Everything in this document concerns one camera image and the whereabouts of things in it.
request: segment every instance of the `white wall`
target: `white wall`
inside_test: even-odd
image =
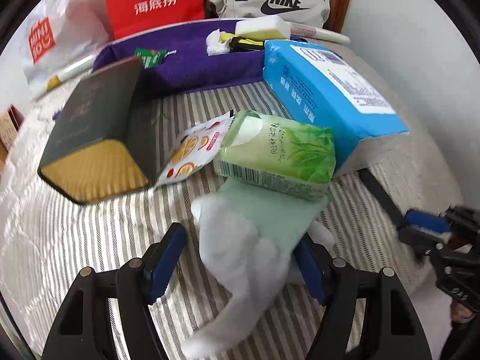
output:
[[[480,208],[480,66],[433,0],[350,0],[342,33],[418,113]]]

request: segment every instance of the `bag strap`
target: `bag strap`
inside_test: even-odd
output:
[[[409,224],[390,195],[383,189],[383,186],[379,183],[375,176],[371,174],[371,171],[368,168],[360,169],[358,171],[358,176],[360,177],[363,185],[366,186],[366,188],[376,198],[378,203],[388,214],[393,224],[397,227],[397,230],[404,228]]]

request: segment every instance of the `tissue package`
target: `tissue package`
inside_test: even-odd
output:
[[[387,100],[325,47],[267,40],[263,78],[294,120],[332,128],[335,176],[382,161],[408,133]]]
[[[310,200],[325,195],[335,168],[330,128],[240,111],[214,159],[215,171]]]

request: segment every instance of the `metal rivet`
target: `metal rivet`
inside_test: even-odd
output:
[[[389,266],[383,268],[382,272],[385,276],[388,276],[389,278],[391,278],[393,275],[395,275],[395,271],[392,268],[390,268]]]
[[[142,259],[139,259],[139,258],[134,258],[128,261],[128,266],[130,268],[138,268],[141,265],[142,265]]]
[[[336,259],[333,259],[332,263],[337,268],[343,268],[344,266],[346,266],[346,262],[344,259],[336,258]]]
[[[88,276],[90,273],[92,273],[92,268],[90,268],[89,266],[85,266],[80,270],[80,276],[83,277]]]

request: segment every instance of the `snack wrapper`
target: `snack wrapper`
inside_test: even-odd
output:
[[[167,50],[148,50],[148,49],[135,49],[135,56],[138,56],[143,61],[143,66],[145,69],[153,68],[163,62],[165,57],[176,54],[177,50],[167,51]]]
[[[179,135],[155,187],[185,180],[211,162],[220,150],[232,120],[233,110]]]

